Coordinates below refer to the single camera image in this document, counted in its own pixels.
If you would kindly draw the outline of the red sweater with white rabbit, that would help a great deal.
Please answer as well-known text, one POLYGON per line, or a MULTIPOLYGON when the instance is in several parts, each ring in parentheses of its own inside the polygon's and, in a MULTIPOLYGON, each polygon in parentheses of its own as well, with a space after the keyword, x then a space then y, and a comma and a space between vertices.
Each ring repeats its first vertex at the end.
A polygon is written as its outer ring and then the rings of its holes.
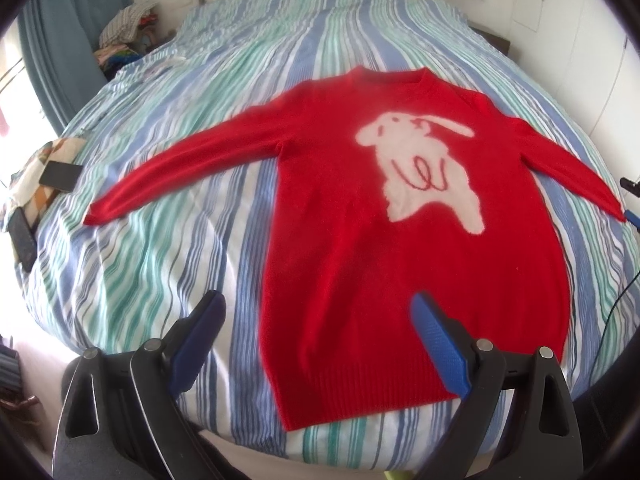
POLYGON ((536 175, 623 215, 594 171, 483 93, 358 67, 188 136, 85 222, 265 158, 278 185, 258 344, 287 430, 450 398, 411 326, 419 292, 501 349, 561 352, 570 288, 536 175))

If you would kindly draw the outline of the pile of clothes on nightstand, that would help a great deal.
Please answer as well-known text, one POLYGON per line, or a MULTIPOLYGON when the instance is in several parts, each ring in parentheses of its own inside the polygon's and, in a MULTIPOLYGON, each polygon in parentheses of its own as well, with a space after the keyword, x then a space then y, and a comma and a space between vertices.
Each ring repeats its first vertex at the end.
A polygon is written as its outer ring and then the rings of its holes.
POLYGON ((160 44, 156 33, 157 6, 154 0, 130 4, 120 10, 102 30, 99 49, 93 52, 93 56, 107 81, 160 44))

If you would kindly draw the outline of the white wardrobe doors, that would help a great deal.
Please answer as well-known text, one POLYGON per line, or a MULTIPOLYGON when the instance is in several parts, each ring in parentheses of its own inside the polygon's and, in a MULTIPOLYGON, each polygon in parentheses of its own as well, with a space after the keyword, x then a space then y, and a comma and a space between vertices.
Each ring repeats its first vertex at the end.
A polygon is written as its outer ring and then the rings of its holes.
POLYGON ((639 175, 639 51, 603 0, 514 0, 513 57, 617 177, 639 175))

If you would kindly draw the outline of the dark wooden nightstand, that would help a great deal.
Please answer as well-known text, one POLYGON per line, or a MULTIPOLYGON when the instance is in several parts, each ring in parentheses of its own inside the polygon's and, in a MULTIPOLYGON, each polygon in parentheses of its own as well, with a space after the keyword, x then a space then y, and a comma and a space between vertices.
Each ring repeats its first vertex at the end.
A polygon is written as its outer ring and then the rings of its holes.
POLYGON ((470 26, 470 29, 472 29, 473 32, 476 32, 477 34, 482 36, 488 42, 488 44, 491 45, 491 47, 494 47, 496 50, 498 50, 500 53, 502 53, 505 56, 509 55, 509 51, 511 47, 511 43, 509 40, 501 36, 498 36, 493 32, 488 32, 487 30, 478 28, 476 26, 470 26))

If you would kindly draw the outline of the dark phone with case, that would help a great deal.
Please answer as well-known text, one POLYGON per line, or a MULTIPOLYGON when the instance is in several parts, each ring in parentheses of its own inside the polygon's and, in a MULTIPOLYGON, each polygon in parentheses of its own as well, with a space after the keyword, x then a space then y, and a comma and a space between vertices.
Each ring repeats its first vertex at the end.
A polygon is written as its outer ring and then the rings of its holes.
POLYGON ((14 209, 8 223, 8 232, 18 262, 23 270, 29 273, 37 259, 37 242, 22 207, 14 209))

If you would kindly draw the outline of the patchwork patterned cloth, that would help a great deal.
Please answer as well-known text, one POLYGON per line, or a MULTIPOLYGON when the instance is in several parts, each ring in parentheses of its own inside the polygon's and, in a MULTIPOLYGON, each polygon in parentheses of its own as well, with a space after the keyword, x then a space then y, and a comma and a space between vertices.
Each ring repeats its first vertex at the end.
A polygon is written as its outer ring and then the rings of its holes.
POLYGON ((22 207, 25 218, 35 229, 44 213, 52 204, 58 191, 40 184, 40 178, 48 162, 73 162, 80 153, 85 139, 62 138, 44 144, 26 162, 24 168, 11 180, 9 195, 1 205, 1 229, 6 225, 17 207, 22 207))

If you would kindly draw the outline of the black smartphone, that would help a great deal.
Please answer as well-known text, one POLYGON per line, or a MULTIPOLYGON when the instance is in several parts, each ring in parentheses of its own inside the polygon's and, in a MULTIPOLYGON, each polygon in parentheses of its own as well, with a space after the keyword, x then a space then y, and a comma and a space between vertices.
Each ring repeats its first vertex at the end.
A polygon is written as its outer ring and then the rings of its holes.
POLYGON ((73 192, 83 169, 83 166, 71 164, 70 162, 50 160, 44 166, 39 184, 47 188, 54 188, 58 192, 73 192))

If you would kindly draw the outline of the teal curtain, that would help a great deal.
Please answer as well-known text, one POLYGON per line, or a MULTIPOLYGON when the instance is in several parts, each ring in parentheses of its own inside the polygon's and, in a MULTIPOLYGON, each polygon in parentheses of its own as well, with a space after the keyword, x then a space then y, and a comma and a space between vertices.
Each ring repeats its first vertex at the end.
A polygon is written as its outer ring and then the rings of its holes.
POLYGON ((93 52, 99 36, 132 0, 28 0, 17 17, 23 61, 44 116, 61 134, 102 89, 93 52))

